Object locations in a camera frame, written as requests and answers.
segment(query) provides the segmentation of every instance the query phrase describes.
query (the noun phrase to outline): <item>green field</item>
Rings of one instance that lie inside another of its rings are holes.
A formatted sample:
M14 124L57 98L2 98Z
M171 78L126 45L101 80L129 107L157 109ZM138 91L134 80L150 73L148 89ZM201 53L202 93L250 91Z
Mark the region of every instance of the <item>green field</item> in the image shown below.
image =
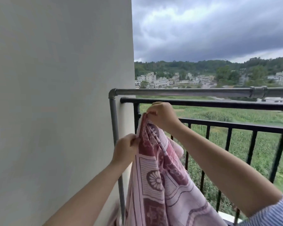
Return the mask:
M172 99L209 99L206 97L168 97ZM143 113L149 107L149 104L141 104L140 112ZM173 106L178 117L180 118L195 118L213 121L228 121L239 123L264 124L271 126L283 126L283 112L279 111L264 111L264 110L246 110L246 109L224 109L224 108L208 108L208 107L190 107L190 106ZM192 125L192 129L197 133L205 136L206 126ZM227 128L211 127L209 140L213 143L225 148ZM229 152L246 160L249 151L252 131L233 129L230 142ZM259 171L262 175L268 178L272 163L275 157L275 152L280 139L280 134L258 132L256 144L253 152L251 166ZM201 178L201 169L195 161L189 157L189 174L192 180L199 187ZM277 170L275 185L283 191L283 154L280 160L280 165ZM218 189L205 176L204 194L213 207L216 206ZM219 211L234 215L234 210L230 201L222 195Z

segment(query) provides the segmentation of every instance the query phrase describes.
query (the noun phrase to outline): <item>left hand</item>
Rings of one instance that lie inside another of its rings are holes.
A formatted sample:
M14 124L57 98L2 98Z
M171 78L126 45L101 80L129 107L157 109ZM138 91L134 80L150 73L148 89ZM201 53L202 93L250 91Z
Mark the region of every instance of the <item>left hand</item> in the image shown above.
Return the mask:
M111 164L120 165L125 170L135 159L135 155L139 148L139 142L140 138L135 134L128 134L119 139L114 148Z

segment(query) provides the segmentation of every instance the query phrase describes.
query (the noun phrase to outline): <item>striped sleeve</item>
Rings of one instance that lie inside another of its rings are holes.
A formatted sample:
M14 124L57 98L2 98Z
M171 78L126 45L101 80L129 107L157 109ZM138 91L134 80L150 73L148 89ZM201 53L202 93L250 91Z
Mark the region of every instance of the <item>striped sleeve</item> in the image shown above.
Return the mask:
M283 226L283 198L275 205L268 206L239 226Z

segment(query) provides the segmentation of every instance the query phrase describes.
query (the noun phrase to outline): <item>blanket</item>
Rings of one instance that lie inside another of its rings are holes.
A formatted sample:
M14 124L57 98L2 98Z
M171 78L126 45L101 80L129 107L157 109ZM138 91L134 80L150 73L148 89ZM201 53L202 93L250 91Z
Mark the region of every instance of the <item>blanket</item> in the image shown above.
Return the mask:
M126 226L226 226L192 182L180 157L183 149L140 118L139 151L131 167Z

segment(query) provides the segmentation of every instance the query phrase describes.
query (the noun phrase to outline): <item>forested hill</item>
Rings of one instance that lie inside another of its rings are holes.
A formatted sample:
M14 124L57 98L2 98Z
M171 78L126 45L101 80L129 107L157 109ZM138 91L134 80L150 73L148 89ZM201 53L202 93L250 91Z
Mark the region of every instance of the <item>forested hill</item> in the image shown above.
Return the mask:
M276 72L283 71L283 57L276 59L260 59L251 58L244 63L232 63L226 60L204 60L199 62L134 62L135 76L139 76L148 72L156 72L159 76L163 75L163 72L169 72L170 76L176 72L185 74L191 72L192 74L215 74L220 67L228 66L230 70L239 70L240 68L246 68L247 72L251 72L253 67L262 66L267 74L275 74Z

